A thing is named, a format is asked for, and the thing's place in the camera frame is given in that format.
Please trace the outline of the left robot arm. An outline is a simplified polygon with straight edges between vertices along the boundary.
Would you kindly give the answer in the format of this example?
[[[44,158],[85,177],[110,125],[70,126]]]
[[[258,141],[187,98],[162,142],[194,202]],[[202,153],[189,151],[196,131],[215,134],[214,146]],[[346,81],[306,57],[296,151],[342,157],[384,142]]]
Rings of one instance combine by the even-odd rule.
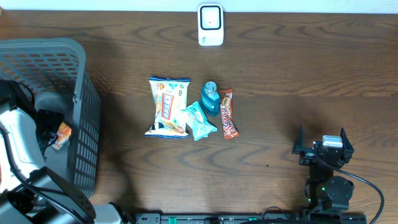
[[[88,197],[45,165],[45,151],[65,124],[35,108],[24,83],[1,80],[1,223],[129,223],[115,204]]]

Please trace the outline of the blue mouthwash bottle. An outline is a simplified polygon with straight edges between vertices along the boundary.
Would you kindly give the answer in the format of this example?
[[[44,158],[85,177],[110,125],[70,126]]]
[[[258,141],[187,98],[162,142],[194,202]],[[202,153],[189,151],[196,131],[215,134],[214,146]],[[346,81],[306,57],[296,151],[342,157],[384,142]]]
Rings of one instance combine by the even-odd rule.
[[[207,82],[201,89],[200,104],[205,112],[217,116],[220,112],[220,96],[215,82]]]

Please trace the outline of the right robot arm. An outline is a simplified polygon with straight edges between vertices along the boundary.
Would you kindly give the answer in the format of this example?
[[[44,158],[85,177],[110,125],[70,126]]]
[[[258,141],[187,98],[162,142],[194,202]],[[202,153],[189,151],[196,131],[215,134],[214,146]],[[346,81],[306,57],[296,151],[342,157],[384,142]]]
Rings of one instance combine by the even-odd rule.
[[[303,216],[307,220],[316,214],[339,216],[349,208],[354,185],[352,181],[335,175],[334,171],[350,161],[354,148],[344,129],[339,136],[324,135],[321,141],[313,143],[313,147],[305,147],[303,143],[303,127],[300,127],[292,154],[299,155],[301,166],[309,166],[305,186],[309,208],[304,210]]]

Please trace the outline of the orange chocolate bar wrapper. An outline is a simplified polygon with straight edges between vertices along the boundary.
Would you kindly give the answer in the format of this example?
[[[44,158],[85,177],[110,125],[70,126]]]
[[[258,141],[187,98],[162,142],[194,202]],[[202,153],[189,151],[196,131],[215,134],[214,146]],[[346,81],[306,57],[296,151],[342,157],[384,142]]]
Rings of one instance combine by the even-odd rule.
[[[233,89],[220,90],[220,115],[223,123],[225,139],[232,139],[239,136],[239,132],[233,122]]]

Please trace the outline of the orange small snack packet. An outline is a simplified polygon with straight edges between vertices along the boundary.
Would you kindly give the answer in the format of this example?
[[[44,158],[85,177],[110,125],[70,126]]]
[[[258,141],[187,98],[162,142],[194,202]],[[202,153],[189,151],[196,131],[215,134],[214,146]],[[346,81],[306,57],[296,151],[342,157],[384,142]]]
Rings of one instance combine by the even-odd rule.
[[[60,150],[63,145],[69,140],[72,135],[72,128],[65,122],[63,122],[57,131],[57,140],[52,144],[55,150]]]

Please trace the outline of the yellow snack bag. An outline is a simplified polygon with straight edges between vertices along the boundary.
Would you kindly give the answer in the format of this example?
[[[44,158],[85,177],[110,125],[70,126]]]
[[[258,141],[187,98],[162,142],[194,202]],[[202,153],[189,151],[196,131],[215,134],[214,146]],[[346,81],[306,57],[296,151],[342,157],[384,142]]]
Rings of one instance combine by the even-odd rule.
[[[187,107],[189,78],[150,77],[149,83],[155,103],[154,123],[146,137],[188,138],[183,112]]]

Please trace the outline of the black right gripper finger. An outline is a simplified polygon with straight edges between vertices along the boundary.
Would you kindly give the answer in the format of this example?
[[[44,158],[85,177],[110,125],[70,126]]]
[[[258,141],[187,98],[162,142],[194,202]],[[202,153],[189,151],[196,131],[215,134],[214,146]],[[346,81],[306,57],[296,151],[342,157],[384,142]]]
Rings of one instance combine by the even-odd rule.
[[[348,140],[348,137],[346,135],[346,132],[345,132],[344,128],[341,128],[340,137],[341,137],[342,143],[343,143],[343,153],[344,153],[344,155],[351,156],[354,153],[354,148],[351,145],[350,141]]]
[[[298,138],[294,141],[293,153],[301,153],[303,151],[303,126],[300,125]]]

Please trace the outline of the white barcode scanner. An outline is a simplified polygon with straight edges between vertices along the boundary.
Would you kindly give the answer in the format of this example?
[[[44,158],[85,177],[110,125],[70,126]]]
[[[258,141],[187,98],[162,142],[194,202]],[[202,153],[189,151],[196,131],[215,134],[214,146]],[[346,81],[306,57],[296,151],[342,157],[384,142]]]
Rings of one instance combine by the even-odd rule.
[[[198,7],[198,43],[201,46],[219,46],[224,41],[224,10],[219,4]]]

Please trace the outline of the teal small snack packet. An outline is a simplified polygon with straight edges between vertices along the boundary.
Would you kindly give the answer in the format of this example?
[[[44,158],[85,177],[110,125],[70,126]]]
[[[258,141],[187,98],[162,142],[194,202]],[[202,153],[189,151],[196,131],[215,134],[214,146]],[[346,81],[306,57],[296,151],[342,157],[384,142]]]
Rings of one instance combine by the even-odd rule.
[[[192,129],[195,141],[201,138],[207,138],[210,133],[217,132],[218,130],[214,124],[208,121],[205,112],[197,101],[188,106],[183,111],[183,115],[186,124]]]

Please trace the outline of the grey plastic basket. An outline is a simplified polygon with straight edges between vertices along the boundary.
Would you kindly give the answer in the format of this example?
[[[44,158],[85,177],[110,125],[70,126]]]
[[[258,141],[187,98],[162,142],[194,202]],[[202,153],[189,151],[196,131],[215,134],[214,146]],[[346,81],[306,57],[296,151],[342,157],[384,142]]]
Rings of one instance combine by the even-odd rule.
[[[95,191],[101,100],[81,44],[69,38],[1,41],[1,79],[23,84],[37,110],[63,114],[69,140],[45,151],[46,165],[87,197]]]

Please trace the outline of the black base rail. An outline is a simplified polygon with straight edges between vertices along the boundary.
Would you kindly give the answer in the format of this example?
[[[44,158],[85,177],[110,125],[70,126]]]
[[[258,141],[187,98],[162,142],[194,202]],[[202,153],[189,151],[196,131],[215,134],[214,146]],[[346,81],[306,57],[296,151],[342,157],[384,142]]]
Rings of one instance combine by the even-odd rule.
[[[364,215],[315,215],[306,220],[298,214],[266,213],[260,214],[160,214],[135,213],[137,224],[241,224],[241,223],[339,223],[366,224]]]

